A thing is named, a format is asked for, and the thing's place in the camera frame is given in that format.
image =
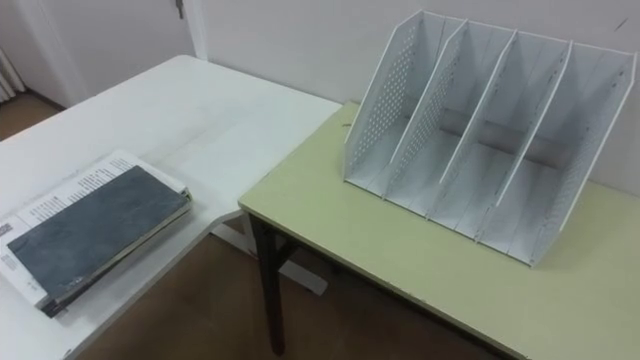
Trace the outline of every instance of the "perforated divider panel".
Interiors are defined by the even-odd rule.
[[[575,206],[637,55],[418,15],[396,30],[367,91],[346,181],[534,265]],[[437,61],[424,56],[430,31]]]
[[[582,112],[583,115],[587,116],[584,121],[590,124],[591,127],[580,142],[574,158],[562,174],[560,186],[546,214],[542,230],[536,239],[534,251],[530,258],[532,265],[540,261],[566,225],[596,159],[620,115],[622,106],[629,97],[636,78],[638,54],[628,55],[627,57],[627,63],[620,67],[609,81],[605,82],[603,89],[605,94],[602,94],[604,101],[601,102],[601,106],[594,106],[594,104],[589,106],[587,99],[584,100],[587,103],[583,102],[583,106],[586,108],[584,111],[587,112]],[[589,110],[591,106],[598,110],[591,112]]]
[[[500,80],[502,80],[502,74],[505,70],[505,65],[507,63],[507,58],[512,49],[513,42],[517,36],[517,31],[514,31],[509,39],[509,43],[503,49],[498,62],[496,63],[495,68],[489,78],[489,82],[482,93],[482,97],[478,102],[478,106],[475,108],[467,127],[462,134],[462,138],[456,146],[451,159],[447,163],[447,167],[445,168],[442,176],[438,181],[438,186],[436,190],[436,200],[434,205],[428,210],[426,216],[430,218],[433,213],[437,211],[438,205],[441,205],[444,198],[446,197],[449,188],[451,187],[451,183],[458,176],[460,167],[468,160],[469,154],[471,153],[473,146],[478,142],[478,137],[480,135],[480,130],[482,130],[482,123],[485,121],[486,110],[488,106],[492,103],[493,95],[496,93],[497,89],[500,86]]]
[[[346,181],[381,195],[376,179],[384,178],[381,173],[426,86],[423,72],[430,76],[441,38],[460,22],[419,12],[395,29],[347,136]]]
[[[391,159],[392,175],[385,193],[393,188],[418,151],[424,148],[434,131],[440,127],[447,93],[453,84],[454,73],[460,60],[460,46],[467,30],[468,24],[465,22],[447,39],[424,95]]]

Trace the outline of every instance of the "white paper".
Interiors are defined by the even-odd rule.
[[[117,150],[97,160],[86,170],[67,178],[62,184],[35,201],[30,202],[22,209],[0,220],[0,274],[4,275],[31,305],[38,304],[47,296],[47,293],[9,250],[7,245],[20,235],[136,165],[172,190],[178,193],[187,192],[184,184],[163,174],[135,156],[125,151]]]

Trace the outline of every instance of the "curtain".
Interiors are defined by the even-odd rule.
[[[16,96],[16,92],[22,91],[25,91],[25,87],[20,76],[0,48],[0,103]]]

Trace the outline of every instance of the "white table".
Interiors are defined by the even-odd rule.
[[[339,107],[179,56],[0,143],[0,214],[117,148],[180,179],[194,196],[182,227],[56,319],[0,276],[0,358],[77,355],[213,227],[237,216],[239,196]]]

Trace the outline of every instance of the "door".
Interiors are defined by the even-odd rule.
[[[194,53],[177,0],[40,3],[86,96],[96,95],[176,55]]]

